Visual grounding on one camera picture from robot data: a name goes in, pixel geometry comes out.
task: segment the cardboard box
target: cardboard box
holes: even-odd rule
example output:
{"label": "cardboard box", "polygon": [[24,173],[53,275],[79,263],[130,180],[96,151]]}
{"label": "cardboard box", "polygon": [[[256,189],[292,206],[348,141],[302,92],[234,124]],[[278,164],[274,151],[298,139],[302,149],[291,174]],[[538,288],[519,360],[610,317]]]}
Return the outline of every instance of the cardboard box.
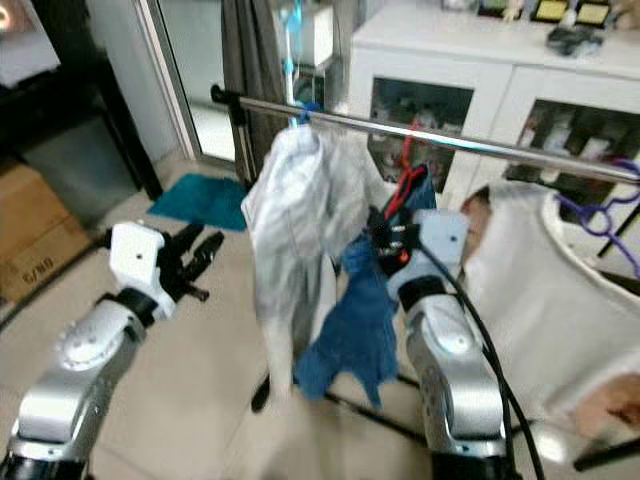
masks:
{"label": "cardboard box", "polygon": [[20,301],[88,244],[35,170],[0,166],[0,296]]}

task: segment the black cable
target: black cable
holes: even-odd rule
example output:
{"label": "black cable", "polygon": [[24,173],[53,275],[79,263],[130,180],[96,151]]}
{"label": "black cable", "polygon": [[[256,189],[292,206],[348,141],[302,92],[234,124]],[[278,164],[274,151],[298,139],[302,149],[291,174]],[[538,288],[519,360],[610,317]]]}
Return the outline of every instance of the black cable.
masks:
{"label": "black cable", "polygon": [[491,336],[489,335],[489,331],[487,330],[484,322],[480,318],[480,314],[476,310],[473,302],[464,291],[460,283],[453,278],[451,273],[449,273],[449,269],[444,265],[440,259],[438,259],[429,248],[427,248],[422,242],[418,242],[418,248],[422,253],[424,253],[431,262],[440,270],[440,272],[444,275],[447,281],[453,286],[456,290],[456,293],[464,302],[465,306],[469,310],[469,313],[473,317],[476,325],[478,326],[478,330],[480,330],[480,334],[485,343],[485,357],[489,361],[491,368],[493,369],[496,378],[498,380],[498,388],[500,389],[500,397],[502,399],[502,410],[504,415],[504,430],[505,430],[505,441],[507,446],[507,458],[512,465],[515,474],[515,454],[513,450],[513,431],[511,425],[511,412],[509,408],[509,401],[511,401],[516,416],[518,417],[518,421],[520,422],[520,426],[524,433],[527,447],[529,449],[529,454],[531,455],[531,462],[533,463],[533,468],[536,473],[536,478],[538,480],[544,480],[544,470],[542,468],[542,462],[540,461],[540,456],[538,455],[538,450],[536,449],[535,442],[533,441],[533,435],[531,434],[531,429],[529,428],[529,424],[524,417],[524,413],[522,412],[522,408],[518,404],[517,399],[513,395],[511,388],[507,380],[504,377],[504,373],[502,371],[502,366],[500,365],[500,360],[498,358],[498,354],[496,352],[495,346],[493,345],[493,341],[491,340]]}

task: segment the white cloth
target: white cloth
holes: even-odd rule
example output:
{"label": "white cloth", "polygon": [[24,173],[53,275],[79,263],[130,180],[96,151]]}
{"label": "white cloth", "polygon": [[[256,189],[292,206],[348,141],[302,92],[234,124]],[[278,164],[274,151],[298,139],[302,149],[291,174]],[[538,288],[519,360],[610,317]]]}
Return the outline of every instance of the white cloth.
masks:
{"label": "white cloth", "polygon": [[491,185],[491,220],[465,270],[527,417],[570,425],[568,414],[596,387],[640,372],[640,299],[563,243],[554,195]]}
{"label": "white cloth", "polygon": [[306,347],[335,304],[328,256],[337,258],[362,231],[369,205],[387,197],[362,137],[305,125],[274,140],[242,211],[275,396],[290,390],[294,349]]}

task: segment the tiled floor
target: tiled floor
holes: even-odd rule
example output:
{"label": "tiled floor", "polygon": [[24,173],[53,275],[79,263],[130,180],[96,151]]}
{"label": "tiled floor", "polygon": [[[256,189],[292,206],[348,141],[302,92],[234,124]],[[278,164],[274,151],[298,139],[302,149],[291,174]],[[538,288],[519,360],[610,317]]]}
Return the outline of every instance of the tiled floor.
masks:
{"label": "tiled floor", "polygon": [[[194,169],[222,173],[184,161],[161,166],[165,185]],[[112,211],[104,224],[142,218],[168,231],[181,226],[146,215],[149,205],[138,194]],[[334,404],[312,404],[294,392],[290,402],[251,413],[249,401],[266,360],[253,314],[246,234],[227,233],[215,266],[199,284],[211,291],[209,301],[187,298],[174,318],[154,326],[120,383],[94,453],[98,479],[430,478],[424,447]],[[25,309],[2,335],[0,441],[6,440],[19,398],[44,368],[59,331],[113,288],[107,255],[98,252]],[[402,350],[399,342],[401,359]],[[364,402],[348,376],[338,379],[334,391]],[[420,431],[415,390],[385,385],[382,398],[386,415]],[[582,445],[574,437],[563,438],[573,448]],[[533,478],[522,439],[518,458],[525,478]],[[547,462],[548,478],[563,480],[632,479],[638,467],[640,462],[633,460],[578,475]]]}

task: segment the clothes rack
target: clothes rack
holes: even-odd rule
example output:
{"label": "clothes rack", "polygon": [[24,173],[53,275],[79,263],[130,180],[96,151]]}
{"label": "clothes rack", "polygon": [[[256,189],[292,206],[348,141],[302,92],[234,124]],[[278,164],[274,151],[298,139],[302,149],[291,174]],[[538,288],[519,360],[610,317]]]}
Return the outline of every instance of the clothes rack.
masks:
{"label": "clothes rack", "polygon": [[[211,87],[211,99],[214,103],[223,104],[228,107],[231,125],[238,129],[241,143],[241,154],[243,161],[245,162],[245,172],[248,172],[249,175],[247,182],[248,186],[255,183],[259,172],[256,172],[254,167],[255,163],[253,161],[253,153],[251,150],[247,116],[245,114],[246,111],[287,118],[292,116],[307,117],[312,121],[331,123],[367,133],[393,135],[403,138],[413,137],[418,141],[450,150],[461,150],[524,165],[555,169],[578,177],[603,180],[613,183],[640,185],[636,173],[630,170],[626,170],[615,165],[582,162],[568,155],[553,154],[539,149],[521,148],[504,143],[480,140],[462,135],[454,135],[435,129],[414,130],[408,125],[390,121],[380,121],[335,113],[308,111],[300,107],[242,96],[234,92],[225,91],[218,85],[213,85]],[[397,380],[410,387],[419,388],[417,382],[403,375],[398,375]],[[264,408],[268,397],[269,376],[267,374],[254,393],[251,401],[252,411],[254,413],[260,412]],[[325,394],[325,399],[335,403],[336,405],[347,408],[356,414],[362,415],[379,425],[390,428],[406,438],[426,445],[426,440],[423,435],[412,431],[394,420],[381,416],[376,412],[366,409],[361,405],[344,399],[331,392],[327,392]],[[635,440],[628,444],[613,447],[603,452],[585,455],[576,461],[575,468],[579,471],[583,471],[620,458],[637,454],[638,441],[640,440]]]}

